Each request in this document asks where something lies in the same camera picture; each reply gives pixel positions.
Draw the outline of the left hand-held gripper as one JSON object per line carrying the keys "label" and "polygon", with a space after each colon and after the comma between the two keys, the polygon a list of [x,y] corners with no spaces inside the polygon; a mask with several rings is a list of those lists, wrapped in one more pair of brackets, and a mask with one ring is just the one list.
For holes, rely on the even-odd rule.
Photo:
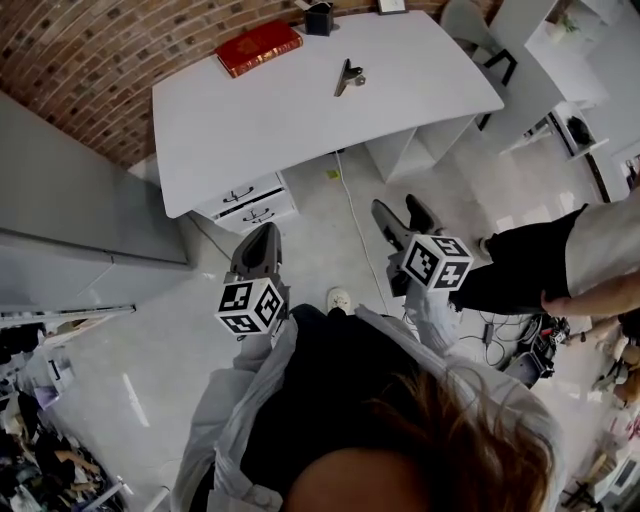
{"label": "left hand-held gripper", "polygon": [[281,233],[273,222],[260,224],[235,249],[215,313],[231,334],[272,334],[288,319],[289,287],[281,263]]}

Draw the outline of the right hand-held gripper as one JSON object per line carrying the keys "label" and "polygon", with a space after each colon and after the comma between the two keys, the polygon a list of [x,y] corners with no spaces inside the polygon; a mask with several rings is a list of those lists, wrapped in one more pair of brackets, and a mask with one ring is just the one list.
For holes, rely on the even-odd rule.
{"label": "right hand-held gripper", "polygon": [[439,218],[415,195],[405,198],[409,229],[382,201],[374,199],[371,214],[385,240],[400,252],[389,258],[387,276],[394,297],[407,294],[409,285],[426,292],[457,291],[473,266],[473,255],[461,239],[442,235]]}

